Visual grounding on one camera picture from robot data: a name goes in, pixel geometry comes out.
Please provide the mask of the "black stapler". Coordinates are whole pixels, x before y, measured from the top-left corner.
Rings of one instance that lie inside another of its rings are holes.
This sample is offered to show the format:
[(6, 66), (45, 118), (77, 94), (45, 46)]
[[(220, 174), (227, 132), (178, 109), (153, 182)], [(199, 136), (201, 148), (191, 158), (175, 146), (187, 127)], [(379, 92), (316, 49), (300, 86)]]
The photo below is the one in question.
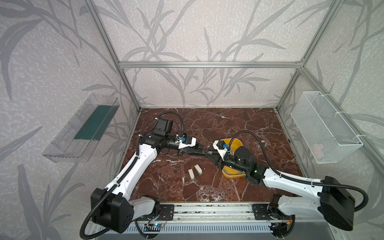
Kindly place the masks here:
[(219, 155), (217, 151), (207, 151), (207, 150), (201, 150), (201, 149), (195, 149), (192, 147), (186, 147), (179, 149), (178, 154), (180, 156), (182, 155), (191, 155), (191, 156), (198, 156), (198, 157), (216, 157)]

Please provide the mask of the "white mini stapler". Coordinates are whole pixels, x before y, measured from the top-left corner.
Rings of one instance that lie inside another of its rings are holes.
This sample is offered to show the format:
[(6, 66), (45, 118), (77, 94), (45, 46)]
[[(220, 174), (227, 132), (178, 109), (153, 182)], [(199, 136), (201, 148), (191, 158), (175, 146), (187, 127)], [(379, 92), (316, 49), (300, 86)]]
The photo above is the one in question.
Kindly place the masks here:
[(194, 174), (193, 169), (189, 169), (188, 172), (189, 172), (189, 176), (190, 176), (191, 180), (194, 180), (195, 179), (195, 174)]
[(196, 169), (197, 173), (199, 175), (202, 175), (203, 174), (203, 170), (202, 168), (199, 166), (199, 165), (195, 165), (194, 168)]

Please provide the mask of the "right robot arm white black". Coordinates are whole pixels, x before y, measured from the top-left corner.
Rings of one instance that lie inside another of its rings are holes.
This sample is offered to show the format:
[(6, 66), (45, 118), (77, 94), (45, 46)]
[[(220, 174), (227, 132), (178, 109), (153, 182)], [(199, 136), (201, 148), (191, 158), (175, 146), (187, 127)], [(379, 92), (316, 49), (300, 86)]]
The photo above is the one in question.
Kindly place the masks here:
[(279, 215), (323, 217), (336, 228), (353, 230), (356, 201), (336, 179), (329, 176), (323, 180), (308, 179), (274, 171), (271, 167), (257, 164), (246, 147), (230, 151), (223, 140), (216, 140), (213, 147), (218, 153), (213, 162), (219, 168), (242, 172), (253, 185), (291, 193), (290, 197), (277, 196), (270, 202), (270, 213), (275, 218)]

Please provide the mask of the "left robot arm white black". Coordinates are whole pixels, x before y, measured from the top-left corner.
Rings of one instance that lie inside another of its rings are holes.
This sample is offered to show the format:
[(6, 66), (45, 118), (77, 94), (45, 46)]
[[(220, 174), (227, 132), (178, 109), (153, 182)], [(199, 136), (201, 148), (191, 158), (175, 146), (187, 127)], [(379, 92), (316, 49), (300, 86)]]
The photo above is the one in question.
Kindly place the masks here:
[(83, 223), (82, 239), (91, 239), (107, 231), (123, 233), (131, 222), (143, 217), (157, 217), (160, 202), (153, 197), (131, 200), (132, 192), (147, 167), (162, 149), (202, 151), (203, 147), (193, 137), (158, 136), (145, 134), (138, 139), (137, 149), (121, 172), (104, 188), (95, 189), (91, 195), (91, 212)]

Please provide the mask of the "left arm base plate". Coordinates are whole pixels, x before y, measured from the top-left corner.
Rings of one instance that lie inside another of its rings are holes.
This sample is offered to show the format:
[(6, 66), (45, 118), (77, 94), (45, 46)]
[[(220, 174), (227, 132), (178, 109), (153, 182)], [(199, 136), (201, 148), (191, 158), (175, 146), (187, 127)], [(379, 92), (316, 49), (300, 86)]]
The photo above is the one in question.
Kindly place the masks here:
[(142, 216), (137, 221), (149, 221), (156, 219), (160, 221), (172, 221), (175, 213), (175, 205), (173, 204), (160, 204), (159, 209), (154, 213)]

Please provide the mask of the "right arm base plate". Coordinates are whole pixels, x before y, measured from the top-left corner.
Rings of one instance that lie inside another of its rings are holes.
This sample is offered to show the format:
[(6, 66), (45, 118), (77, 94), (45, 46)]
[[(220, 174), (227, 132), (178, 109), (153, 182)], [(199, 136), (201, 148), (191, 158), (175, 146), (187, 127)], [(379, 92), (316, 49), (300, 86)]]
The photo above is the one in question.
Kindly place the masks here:
[(255, 220), (266, 221), (288, 221), (290, 216), (283, 214), (277, 207), (270, 207), (269, 204), (252, 204), (252, 212)]

